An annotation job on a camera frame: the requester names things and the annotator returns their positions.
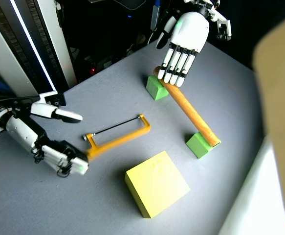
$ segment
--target wooden stick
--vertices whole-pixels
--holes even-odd
[[[156,67],[153,71],[155,76],[158,75],[158,71],[159,67]],[[166,88],[166,90],[171,94],[173,99],[184,111],[184,113],[188,116],[190,121],[195,125],[195,127],[199,130],[199,132],[203,135],[203,137],[210,144],[210,146],[214,147],[215,145],[219,144],[220,143],[219,138],[213,133],[211,128],[205,123],[203,118],[194,109],[192,104],[187,100],[187,98],[180,91],[180,89],[175,85],[163,82],[162,79],[160,80],[160,82]]]

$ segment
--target gray table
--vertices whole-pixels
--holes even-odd
[[[185,144],[197,132],[186,115],[170,96],[155,102],[145,90],[165,53],[151,44],[66,92],[65,109],[82,114],[81,123],[35,118],[51,139],[86,150],[82,134],[145,114],[151,132],[93,161],[84,177],[59,178],[7,133],[0,136],[0,234],[217,234],[263,139],[255,77],[205,45],[181,90],[222,144],[198,160]],[[162,150],[191,191],[144,219],[125,172]]]

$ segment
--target green support block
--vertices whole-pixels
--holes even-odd
[[[151,75],[148,77],[147,91],[153,97],[154,100],[161,99],[168,96],[168,91],[163,87],[156,76]]]
[[[192,152],[194,152],[198,159],[200,159],[213,148],[215,148],[215,146],[210,146],[210,144],[205,140],[205,138],[200,132],[195,133],[190,138],[190,140],[186,142],[186,145],[191,149]]]

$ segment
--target robotic arm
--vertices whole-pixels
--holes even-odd
[[[209,33],[208,19],[217,22],[217,39],[225,41],[231,39],[230,20],[216,10],[219,0],[215,1],[215,4],[210,0],[184,1],[189,4],[189,12],[181,15],[180,11],[175,11],[167,21],[156,44],[156,47],[161,49],[175,26],[158,79],[163,78],[165,83],[170,82],[178,87],[183,84],[192,63],[206,42]]]
[[[30,118],[33,114],[71,123],[83,120],[79,114],[60,109],[61,105],[66,105],[65,98],[55,91],[40,94],[40,100],[34,103],[17,102],[12,107],[2,107],[0,133],[6,130],[28,152],[33,153],[35,163],[44,160],[57,171],[58,176],[66,177],[75,172],[84,175],[88,169],[86,155],[66,141],[51,141],[45,130]]]

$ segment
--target yellow cube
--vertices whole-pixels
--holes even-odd
[[[155,217],[190,190],[166,151],[128,170],[125,182],[145,218]]]

